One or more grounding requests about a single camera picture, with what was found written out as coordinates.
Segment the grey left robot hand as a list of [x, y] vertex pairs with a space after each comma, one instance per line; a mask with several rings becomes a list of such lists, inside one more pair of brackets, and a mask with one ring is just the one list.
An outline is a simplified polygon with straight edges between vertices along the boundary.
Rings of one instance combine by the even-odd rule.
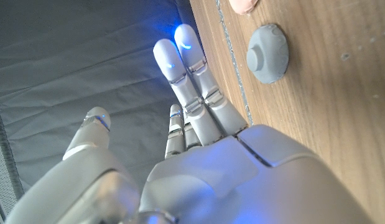
[[110, 152], [111, 120], [95, 107], [7, 223], [371, 223], [313, 151], [244, 120], [189, 25], [153, 53], [179, 103], [170, 109], [165, 159], [144, 188]]

